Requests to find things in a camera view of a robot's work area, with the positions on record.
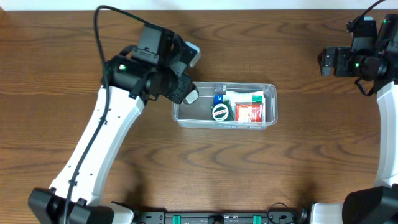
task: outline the red package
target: red package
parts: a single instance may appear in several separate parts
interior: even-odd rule
[[[262,104],[236,104],[236,121],[262,122]]]

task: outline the camera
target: camera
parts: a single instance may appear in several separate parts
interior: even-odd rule
[[[387,14],[377,34],[372,17],[357,17],[347,23],[353,33],[351,47],[325,47],[318,56],[321,75],[359,77],[355,84],[364,95],[377,93],[385,84],[398,80],[398,14]],[[360,80],[373,81],[365,93]]]
[[[185,74],[200,58],[200,49],[166,28],[146,22],[138,45],[107,61],[108,81],[144,103],[164,95],[174,103],[193,103],[198,90]]]

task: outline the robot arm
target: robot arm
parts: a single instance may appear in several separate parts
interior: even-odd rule
[[[381,119],[380,160],[375,187],[398,183],[398,85],[388,83],[377,93]]]
[[[131,125],[144,109],[144,102],[139,97],[136,99],[129,97],[128,91],[113,86],[109,90],[111,100],[106,123],[99,131],[80,167],[72,193],[72,202],[77,202],[79,198],[82,198],[86,200],[87,206],[100,204],[105,180],[120,145]],[[105,91],[104,88],[99,90],[94,112],[75,151],[61,173],[51,183],[50,188],[55,188],[55,195],[61,198],[67,197],[70,177],[103,114]]]
[[[96,25],[100,9],[144,23],[139,44],[127,46],[107,62]],[[190,104],[199,97],[192,78],[185,73],[200,58],[197,46],[184,42],[171,30],[110,6],[97,8],[94,23],[104,67],[103,87],[66,166],[49,190],[34,189],[29,197],[29,207],[41,223],[131,223],[132,210],[115,203],[100,205],[106,178],[124,137],[149,100],[163,95],[174,103]]]
[[[322,75],[329,75],[334,68],[336,77],[359,77],[355,84],[362,94],[377,93],[381,117],[379,169],[374,188],[350,193],[344,203],[313,205],[311,223],[397,223],[398,14],[388,14],[378,34],[371,17],[349,22],[347,28],[353,32],[352,46],[327,47],[318,61]],[[365,93],[360,80],[373,81],[369,93]]]

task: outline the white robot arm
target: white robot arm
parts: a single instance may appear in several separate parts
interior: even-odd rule
[[[388,83],[377,93],[381,119],[380,159],[375,187],[398,183],[398,85]]]
[[[344,203],[316,203],[310,223],[384,223],[398,222],[398,14],[388,14],[377,34],[376,21],[365,17],[378,1],[353,22],[351,47],[327,47],[318,61],[322,75],[334,68],[336,77],[359,77],[355,84],[366,96],[377,93],[381,118],[379,169],[374,188],[350,193]],[[373,81],[365,93],[360,80]]]
[[[73,188],[72,202],[77,202],[79,198],[83,198],[88,206],[98,206],[100,204],[105,180],[120,145],[131,125],[144,109],[144,102],[139,97],[136,99],[131,98],[128,91],[113,86],[109,88],[109,91],[111,100],[106,123],[99,131],[80,167],[79,175]],[[76,165],[103,114],[105,97],[106,90],[101,88],[98,92],[94,112],[75,151],[61,173],[51,183],[50,188],[55,188],[55,195],[59,197],[67,197],[70,177],[76,169]]]
[[[388,83],[377,93],[381,118],[380,159],[375,187],[398,183],[398,85]],[[316,203],[311,224],[343,224],[343,203]]]

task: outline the wooden table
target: wooden table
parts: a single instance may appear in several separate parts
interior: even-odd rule
[[[176,210],[265,210],[342,202],[373,186],[376,97],[321,77],[325,46],[350,45],[361,11],[139,11],[200,46],[196,81],[272,83],[279,121],[265,131],[185,129],[150,102],[113,164],[104,202]],[[378,24],[387,12],[372,11]],[[71,156],[93,111],[101,66],[93,12],[6,12],[0,21],[0,223],[35,223],[27,206]],[[142,24],[104,11],[107,58]]]

